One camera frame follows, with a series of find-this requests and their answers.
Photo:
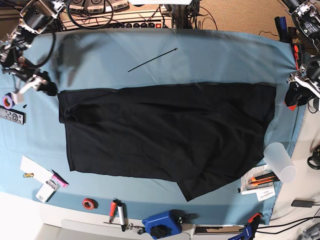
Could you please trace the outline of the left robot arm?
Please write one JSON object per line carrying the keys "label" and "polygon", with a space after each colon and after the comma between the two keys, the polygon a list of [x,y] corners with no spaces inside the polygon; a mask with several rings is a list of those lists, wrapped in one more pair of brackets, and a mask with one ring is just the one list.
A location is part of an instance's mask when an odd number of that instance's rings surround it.
{"label": "left robot arm", "polygon": [[298,32],[313,45],[316,55],[305,58],[305,48],[300,44],[291,44],[296,71],[287,80],[289,88],[284,103],[290,109],[309,105],[313,101],[315,111],[320,110],[320,11],[310,0],[284,0]]}

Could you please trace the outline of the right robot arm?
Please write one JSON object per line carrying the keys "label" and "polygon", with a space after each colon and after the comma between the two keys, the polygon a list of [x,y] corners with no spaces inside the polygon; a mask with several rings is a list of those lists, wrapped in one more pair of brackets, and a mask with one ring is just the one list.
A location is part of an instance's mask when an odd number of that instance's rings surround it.
{"label": "right robot arm", "polygon": [[64,0],[31,0],[19,13],[20,18],[13,31],[7,35],[0,48],[0,64],[4,74],[11,74],[24,83],[15,85],[11,96],[23,95],[30,88],[55,96],[57,86],[51,81],[48,72],[41,71],[53,54],[56,34],[52,33],[52,44],[47,57],[34,64],[24,57],[24,51],[31,47],[33,40],[42,34],[56,20],[66,7]]}

